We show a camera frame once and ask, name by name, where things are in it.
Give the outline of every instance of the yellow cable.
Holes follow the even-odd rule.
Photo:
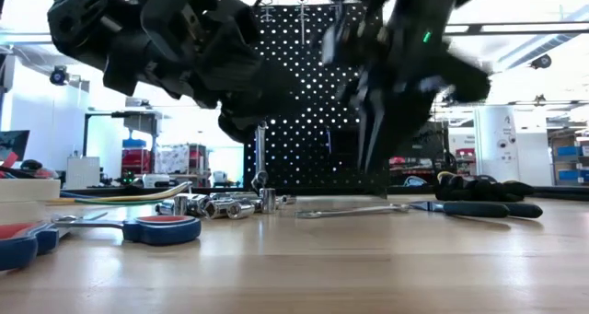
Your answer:
[[[96,198],[96,199],[92,199],[92,201],[111,203],[111,202],[161,200],[161,199],[167,199],[169,197],[173,197],[177,194],[180,194],[191,185],[192,185],[192,182],[185,181],[174,188],[171,188],[169,190],[166,190],[166,191],[163,191],[160,193],[146,194],[146,195],[118,196],[118,197],[110,197],[110,198]],[[49,203],[48,205],[76,204],[75,200],[76,200],[76,198],[60,198],[60,199],[49,200],[47,203]]]
[[[442,177],[443,177],[444,175],[455,176],[456,174],[453,174],[453,173],[452,173],[452,172],[450,172],[450,171],[440,171],[440,172],[438,173],[438,176],[437,176],[438,182],[439,182],[440,180],[442,180]],[[506,184],[506,183],[513,183],[513,182],[518,182],[518,180],[506,180],[506,181],[503,181],[502,183],[503,183],[503,184]]]
[[[443,177],[444,175],[455,176],[456,174],[453,174],[453,173],[452,173],[452,172],[450,172],[450,171],[440,171],[440,172],[438,173],[438,176],[437,176],[438,182],[439,182],[440,180],[442,180],[442,177]]]

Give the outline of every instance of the metal socket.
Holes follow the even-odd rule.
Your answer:
[[[231,219],[242,219],[250,217],[256,211],[256,207],[249,202],[235,202],[227,207],[227,217]]]
[[[194,217],[205,217],[202,208],[206,203],[210,202],[211,198],[208,195],[197,194],[192,199],[188,200],[186,206],[186,214]]]
[[[237,203],[235,200],[211,200],[201,205],[203,217],[207,219],[216,219],[227,217],[227,208]]]
[[[227,200],[227,199],[259,199],[260,197],[255,192],[216,192],[211,193],[211,200]]]
[[[296,204],[296,197],[289,196],[289,195],[283,195],[280,198],[280,201],[282,204]]]
[[[173,215],[184,216],[187,213],[188,201],[194,196],[191,193],[180,193],[174,197]]]
[[[276,212],[276,190],[261,189],[261,212],[263,214],[274,214]]]
[[[261,213],[261,199],[251,200],[251,204],[254,205],[255,213]]]
[[[156,204],[158,215],[174,215],[174,200],[166,199],[161,204]]]

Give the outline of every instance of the security camera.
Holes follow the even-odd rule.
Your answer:
[[[532,61],[530,67],[534,70],[537,69],[546,69],[552,65],[552,59],[547,54],[538,57],[536,60]]]
[[[56,65],[49,76],[49,81],[57,86],[64,86],[70,80],[70,75],[67,73],[67,66]]]

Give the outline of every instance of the white pillar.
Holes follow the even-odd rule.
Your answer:
[[[497,181],[519,180],[513,107],[478,107],[474,123],[477,174]]]
[[[519,180],[532,186],[552,186],[553,170],[550,165],[549,137],[546,113],[542,108],[517,111],[517,154]]]

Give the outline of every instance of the blue bin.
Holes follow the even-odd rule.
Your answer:
[[[589,182],[589,170],[579,170],[579,177],[583,177],[583,181]]]
[[[579,178],[579,170],[559,170],[559,180],[575,180]]]
[[[580,146],[563,146],[557,148],[557,156],[569,157],[569,156],[580,156],[583,150]]]

